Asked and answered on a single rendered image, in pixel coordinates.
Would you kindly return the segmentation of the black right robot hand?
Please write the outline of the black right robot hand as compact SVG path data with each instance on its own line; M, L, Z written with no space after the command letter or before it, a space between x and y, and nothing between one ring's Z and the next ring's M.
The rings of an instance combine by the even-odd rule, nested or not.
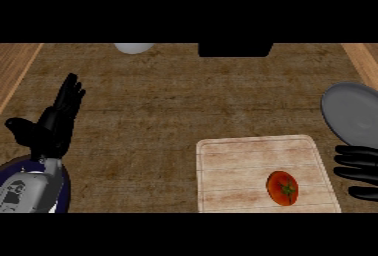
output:
M378 149L365 146L336 146L334 173L342 178L365 182L371 187L352 186L349 194L356 199L378 202Z

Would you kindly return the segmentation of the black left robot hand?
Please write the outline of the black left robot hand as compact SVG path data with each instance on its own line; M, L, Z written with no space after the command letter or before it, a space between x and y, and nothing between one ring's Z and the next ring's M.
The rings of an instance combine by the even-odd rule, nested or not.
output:
M80 110L86 90L79 76L69 74L55 103L49 106L38 122L24 118L9 118L5 126L11 130L20 145L32 150L32 160L61 159L69 152L74 131L74 121Z

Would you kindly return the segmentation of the grey round pan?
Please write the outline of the grey round pan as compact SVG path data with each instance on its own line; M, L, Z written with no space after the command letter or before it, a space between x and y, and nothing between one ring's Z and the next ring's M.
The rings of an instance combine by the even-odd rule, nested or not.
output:
M378 149L378 90L353 82L334 84L322 94L321 110L340 140Z

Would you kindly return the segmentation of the red tomato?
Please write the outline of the red tomato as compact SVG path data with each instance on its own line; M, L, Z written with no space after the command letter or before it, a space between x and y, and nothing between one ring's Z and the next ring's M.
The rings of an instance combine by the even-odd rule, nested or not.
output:
M299 198L299 184L294 177L286 171L271 173L266 189L272 200L281 206L291 206Z

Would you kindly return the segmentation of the pale wooden cutting board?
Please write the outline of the pale wooden cutting board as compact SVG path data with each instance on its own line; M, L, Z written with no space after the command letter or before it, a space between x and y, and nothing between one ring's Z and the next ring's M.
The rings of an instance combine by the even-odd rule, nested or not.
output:
M299 199L280 205L268 192L274 172L299 184ZM203 213L339 213L315 141L308 135L206 139L197 144L198 210Z

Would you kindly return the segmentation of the white rounded object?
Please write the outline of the white rounded object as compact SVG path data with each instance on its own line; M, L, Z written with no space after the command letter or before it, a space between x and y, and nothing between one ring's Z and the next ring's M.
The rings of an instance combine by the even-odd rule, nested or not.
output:
M153 43L116 43L117 49L126 54L144 53L153 46Z

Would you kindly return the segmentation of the black appliance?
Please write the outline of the black appliance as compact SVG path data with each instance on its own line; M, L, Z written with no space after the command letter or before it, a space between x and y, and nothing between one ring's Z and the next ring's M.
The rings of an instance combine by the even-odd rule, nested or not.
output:
M269 55L272 43L200 43L198 54L201 57L266 57Z

